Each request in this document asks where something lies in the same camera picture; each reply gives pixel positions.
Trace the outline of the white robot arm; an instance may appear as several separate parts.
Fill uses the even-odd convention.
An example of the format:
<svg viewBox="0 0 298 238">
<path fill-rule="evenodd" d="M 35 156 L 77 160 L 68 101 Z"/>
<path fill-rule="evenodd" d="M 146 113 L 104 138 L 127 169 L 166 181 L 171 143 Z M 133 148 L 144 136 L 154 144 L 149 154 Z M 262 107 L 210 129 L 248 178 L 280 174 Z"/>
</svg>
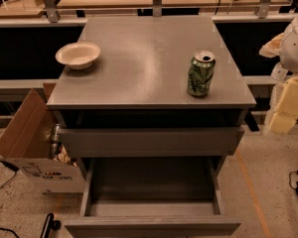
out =
<svg viewBox="0 0 298 238">
<path fill-rule="evenodd" d="M 298 120 L 298 15 L 282 34 L 264 45 L 259 54 L 280 58 L 271 73 L 277 83 L 265 124 L 271 132 L 287 134 Z"/>
</svg>

